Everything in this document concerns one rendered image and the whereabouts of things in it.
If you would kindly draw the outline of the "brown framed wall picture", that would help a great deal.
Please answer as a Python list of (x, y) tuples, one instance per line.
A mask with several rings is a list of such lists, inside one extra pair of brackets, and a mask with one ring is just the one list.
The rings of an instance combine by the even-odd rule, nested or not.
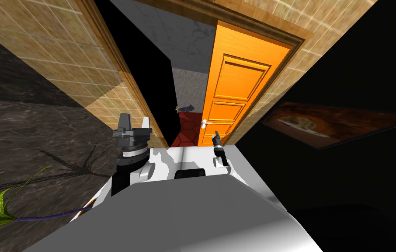
[(316, 149), (396, 128), (396, 113), (285, 102), (262, 124)]

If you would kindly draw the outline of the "green plant with purple stem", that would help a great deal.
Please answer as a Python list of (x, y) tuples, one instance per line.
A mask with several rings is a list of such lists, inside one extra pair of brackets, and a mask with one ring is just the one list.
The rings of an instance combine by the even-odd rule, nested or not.
[[(2, 191), (0, 193), (0, 226), (9, 224), (9, 223), (13, 223), (13, 222), (24, 222), (24, 221), (41, 221), (41, 220), (48, 220), (48, 219), (53, 219), (53, 218), (57, 218), (57, 217), (64, 217), (64, 216), (68, 216), (71, 214), (78, 214), (80, 212), (84, 212), (84, 211), (89, 211), (93, 208), (93, 203), (88, 204), (87, 206), (85, 206), (84, 208), (81, 209), (76, 209), (76, 210), (72, 210), (69, 212), (65, 212), (65, 213), (60, 213), (60, 214), (55, 214), (55, 215), (50, 215), (50, 216), (44, 216), (44, 217), (16, 217), (12, 214), (9, 213), (7, 206), (9, 204), (9, 202), (17, 195), (17, 193), (22, 190), (35, 176), (39, 175), (40, 173), (42, 173), (44, 170), (48, 169), (49, 166), (44, 167), (43, 169), (41, 169), (40, 171), (38, 171), (35, 175), (33, 175), (32, 177), (30, 177), (27, 181), (25, 181), (25, 183), (20, 183), (17, 185), (13, 185), (8, 187), (7, 189), (5, 189), (4, 191)], [(4, 201), (4, 195), (11, 189), (13, 188), (18, 188), (18, 190), (8, 199), (8, 201)]]

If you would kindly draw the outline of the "black door leaf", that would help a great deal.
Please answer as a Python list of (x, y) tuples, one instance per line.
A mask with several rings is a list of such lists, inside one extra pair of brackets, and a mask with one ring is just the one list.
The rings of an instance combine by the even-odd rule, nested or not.
[(111, 0), (94, 0), (168, 146), (180, 130), (170, 59)]

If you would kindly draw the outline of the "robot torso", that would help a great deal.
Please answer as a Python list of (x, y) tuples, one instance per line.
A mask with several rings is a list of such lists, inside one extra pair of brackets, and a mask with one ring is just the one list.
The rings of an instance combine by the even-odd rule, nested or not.
[(322, 252), (234, 145), (153, 148), (111, 196), (24, 252)]

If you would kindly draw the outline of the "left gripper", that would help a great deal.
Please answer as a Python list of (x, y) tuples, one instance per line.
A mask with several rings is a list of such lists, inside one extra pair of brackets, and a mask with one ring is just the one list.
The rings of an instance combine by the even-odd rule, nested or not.
[(122, 149), (142, 149), (148, 147), (151, 133), (149, 117), (143, 117), (141, 128), (132, 129), (130, 114), (121, 113), (118, 129), (113, 130), (112, 137), (117, 139), (117, 146)]

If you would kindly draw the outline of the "orange panelled door leaf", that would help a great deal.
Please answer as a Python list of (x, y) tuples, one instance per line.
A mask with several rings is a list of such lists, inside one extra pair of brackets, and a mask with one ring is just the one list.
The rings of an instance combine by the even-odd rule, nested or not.
[(292, 46), (218, 21), (198, 146), (211, 146), (217, 130), (225, 144), (277, 73)]

